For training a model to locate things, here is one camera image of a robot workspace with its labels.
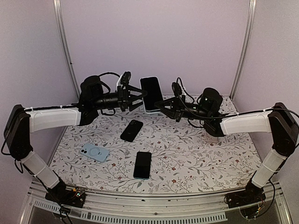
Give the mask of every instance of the black phone screen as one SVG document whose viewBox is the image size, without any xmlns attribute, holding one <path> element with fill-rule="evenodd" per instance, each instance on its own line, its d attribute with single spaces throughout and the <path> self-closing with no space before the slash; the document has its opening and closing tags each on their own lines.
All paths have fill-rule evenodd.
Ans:
<svg viewBox="0 0 299 224">
<path fill-rule="evenodd" d="M 131 120 L 126 129 L 121 134 L 121 139 L 129 142 L 133 142 L 139 131 L 141 130 L 143 123 L 138 120 Z"/>
<path fill-rule="evenodd" d="M 143 98 L 144 107 L 146 111 L 158 111 L 155 107 L 155 102 L 163 100 L 157 77 L 148 77 L 140 79 L 142 90 L 146 90 L 148 94 Z"/>
<path fill-rule="evenodd" d="M 150 177 L 151 153 L 138 152 L 136 156 L 134 178 L 149 179 Z"/>
</svg>

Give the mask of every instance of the phone with light blue case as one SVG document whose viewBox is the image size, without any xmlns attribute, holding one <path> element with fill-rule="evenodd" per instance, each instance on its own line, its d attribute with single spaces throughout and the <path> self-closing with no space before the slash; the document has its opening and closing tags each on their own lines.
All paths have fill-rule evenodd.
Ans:
<svg viewBox="0 0 299 224">
<path fill-rule="evenodd" d="M 82 147 L 80 153 L 99 162 L 105 162 L 109 156 L 109 150 L 89 143 Z"/>
</svg>

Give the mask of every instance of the floral pattern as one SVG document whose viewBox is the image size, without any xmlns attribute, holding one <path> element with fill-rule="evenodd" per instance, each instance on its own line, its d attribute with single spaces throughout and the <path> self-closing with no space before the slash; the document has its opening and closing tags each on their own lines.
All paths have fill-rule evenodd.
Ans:
<svg viewBox="0 0 299 224">
<path fill-rule="evenodd" d="M 236 112 L 228 97 L 224 97 L 221 112 Z M 120 134 L 132 119 L 142 121 L 143 127 L 134 142 L 126 142 Z M 86 143 L 108 149 L 107 160 L 99 163 L 81 155 Z M 133 177 L 138 151 L 152 153 L 148 180 Z M 210 142 L 203 129 L 190 126 L 186 119 L 175 122 L 161 113 L 145 114 L 139 107 L 132 112 L 117 110 L 111 117 L 99 116 L 88 126 L 68 127 L 50 167 L 70 185 L 165 194 L 243 187 L 260 165 L 248 133 Z"/>
</svg>

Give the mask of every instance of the white wall panel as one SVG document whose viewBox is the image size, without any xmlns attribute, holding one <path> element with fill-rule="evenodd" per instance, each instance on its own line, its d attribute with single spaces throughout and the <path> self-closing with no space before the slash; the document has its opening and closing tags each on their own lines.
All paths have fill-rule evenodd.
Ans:
<svg viewBox="0 0 299 224">
<path fill-rule="evenodd" d="M 283 102 L 299 112 L 299 2 L 259 0 L 248 54 L 235 97 L 237 108 L 249 111 Z M 256 133 L 253 141 L 265 158 L 271 150 L 271 134 Z M 279 172 L 294 223 L 299 223 L 299 149 Z"/>
<path fill-rule="evenodd" d="M 106 71 L 132 72 L 131 84 L 157 76 L 172 93 L 177 76 L 190 93 L 228 95 L 249 0 L 61 0 L 74 71 L 81 83 Z M 115 78 L 104 79 L 114 87 Z"/>
<path fill-rule="evenodd" d="M 57 30 L 52 1 L 0 1 L 0 143 L 15 104 L 25 107 L 76 102 Z M 61 129 L 31 135 L 34 150 L 48 160 Z M 32 177 L 0 154 L 0 223 L 16 224 Z"/>
</svg>

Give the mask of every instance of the phone screen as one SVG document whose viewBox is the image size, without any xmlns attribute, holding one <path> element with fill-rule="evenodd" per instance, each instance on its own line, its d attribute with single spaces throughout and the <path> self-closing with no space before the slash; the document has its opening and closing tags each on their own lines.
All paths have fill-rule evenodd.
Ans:
<svg viewBox="0 0 299 224">
<path fill-rule="evenodd" d="M 150 162 L 151 162 L 151 153 L 138 152 L 136 156 L 133 177 L 138 179 L 149 179 Z"/>
<path fill-rule="evenodd" d="M 146 111 L 159 111 L 155 107 L 155 102 L 163 100 L 157 77 L 147 77 L 140 79 L 142 90 L 146 90 L 148 94 L 143 98 L 143 104 Z"/>
</svg>

